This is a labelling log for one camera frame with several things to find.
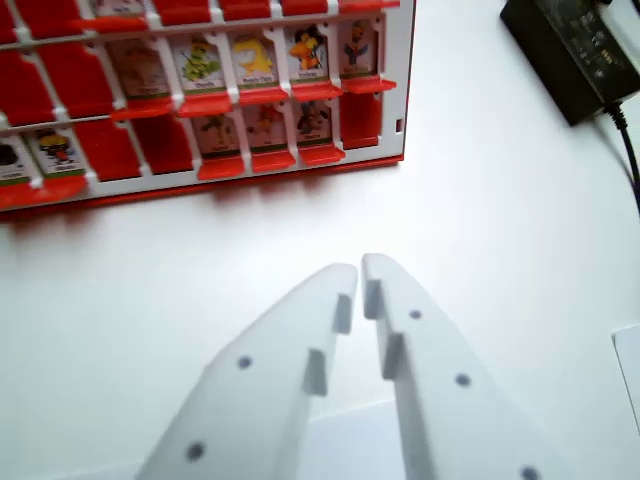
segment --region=cartoon character picture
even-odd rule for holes
[[[55,165],[75,162],[71,156],[75,153],[69,145],[69,138],[56,133],[52,128],[36,131],[40,151],[46,153]]]
[[[218,135],[217,139],[219,144],[224,145],[225,143],[230,143],[231,128],[225,125],[225,118],[226,117],[224,115],[209,116],[207,117],[207,123],[200,127],[200,130],[206,132],[211,128],[214,128]]]
[[[317,145],[332,141],[331,111],[322,102],[294,103],[296,141],[299,146]]]
[[[18,162],[18,154],[11,145],[0,143],[0,166],[8,167]]]
[[[210,115],[193,119],[194,131],[202,158],[232,155],[239,152],[235,124],[226,115]]]
[[[302,135],[307,135],[314,130],[322,130],[324,124],[329,120],[329,115],[324,110],[316,107],[316,102],[304,102],[300,104],[302,116],[298,120],[298,131]]]
[[[25,183],[29,174],[23,155],[28,155],[20,137],[5,137],[0,143],[0,185]]]
[[[149,98],[169,93],[158,52],[140,39],[111,42],[108,49],[128,98]]]
[[[96,0],[94,10],[98,17],[144,13],[144,7],[139,0]]]
[[[247,131],[249,133],[266,133],[270,136],[271,127],[279,118],[280,112],[278,112],[273,105],[260,105],[255,127],[247,127]]]
[[[240,35],[232,47],[238,88],[278,84],[273,44],[257,35]]]
[[[340,24],[342,55],[340,76],[368,75],[375,73],[375,32],[369,20],[347,21]]]
[[[202,35],[171,37],[173,59],[185,93],[219,92],[225,89],[218,50]]]
[[[220,70],[220,62],[207,57],[209,44],[202,37],[194,37],[191,40],[191,56],[187,57],[187,64],[182,68],[182,74],[187,80],[202,80],[207,75]]]
[[[83,174],[71,138],[64,130],[43,128],[28,135],[31,151],[34,153],[45,177],[56,174]]]
[[[294,40],[296,43],[289,49],[289,55],[298,59],[300,70],[322,68],[318,50],[324,44],[324,37],[318,32],[318,27],[311,25],[305,30],[297,30]]]
[[[261,147],[286,147],[282,114],[271,104],[245,107],[245,122],[252,151],[263,151]]]
[[[369,50],[369,45],[362,42],[364,33],[364,22],[362,20],[353,22],[353,25],[351,25],[351,43],[344,44],[344,53],[349,58],[349,65],[355,65],[358,62],[358,57]]]
[[[315,25],[285,30],[287,61],[292,83],[321,81],[329,78],[327,42]]]

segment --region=red flap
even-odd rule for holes
[[[53,203],[71,198],[87,186],[84,175],[47,178],[42,188],[31,188],[28,183],[0,187],[0,209]]]
[[[35,38],[81,35],[73,25],[80,19],[75,0],[15,0],[22,19]]]
[[[78,122],[74,130],[101,182],[140,176],[138,156],[127,130],[108,119]]]
[[[333,143],[313,147],[298,147],[298,152],[300,152],[300,158],[302,158],[303,163],[309,167],[339,162],[346,156]]]
[[[276,150],[275,152],[253,153],[251,164],[255,173],[272,172],[282,170],[296,163],[289,150]]]
[[[131,123],[155,175],[193,168],[187,135],[173,115],[136,118]]]
[[[342,80],[342,88],[351,93],[378,93],[396,88],[398,84],[391,80],[383,80],[379,75],[349,78]]]
[[[244,162],[241,155],[220,157],[215,160],[204,160],[198,171],[198,180],[214,180],[217,178],[235,177],[244,173]]]
[[[149,118],[166,115],[173,110],[171,97],[145,98],[128,100],[127,107],[111,113],[111,118],[118,120],[132,120],[134,118]]]
[[[178,110],[179,117],[204,117],[230,112],[231,99],[227,92],[186,95]]]
[[[9,8],[4,2],[0,1],[0,43],[14,43],[17,41],[18,39],[13,33],[13,18]]]
[[[299,102],[310,100],[321,100],[323,98],[339,97],[342,89],[336,87],[331,82],[302,83],[291,85],[293,97]]]
[[[210,23],[208,0],[154,0],[163,25]]]
[[[49,77],[72,118],[105,115],[113,97],[100,60],[82,43],[61,43],[38,50]]]
[[[382,105],[373,93],[345,93],[340,97],[340,133],[345,149],[378,145]]]
[[[120,17],[117,15],[81,18],[72,21],[71,25],[81,30],[95,30],[100,33],[139,32],[149,28],[144,17]]]
[[[35,65],[20,52],[0,52],[0,110],[11,125],[53,122],[53,103]]]
[[[311,15],[327,13],[327,0],[280,0],[285,15]]]
[[[338,0],[340,13],[360,13],[399,7],[400,0]]]
[[[269,18],[269,0],[219,0],[225,21],[245,18]]]
[[[252,88],[250,90],[240,90],[240,105],[261,105],[263,103],[274,103],[286,99],[287,92],[280,87]]]

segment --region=power cord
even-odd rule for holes
[[[620,130],[624,146],[627,149],[627,155],[629,156],[629,164],[631,165],[631,178],[633,181],[633,193],[636,197],[636,204],[638,205],[638,213],[640,213],[640,173],[638,172],[638,163],[636,161],[636,154],[633,151],[633,145],[631,144],[631,138],[629,138],[629,132],[627,131],[627,119],[624,118],[621,103],[615,102],[606,108],[606,112],[611,115],[613,123],[616,128]]]

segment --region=black power adapter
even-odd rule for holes
[[[590,0],[508,0],[500,17],[570,125],[640,90]]]

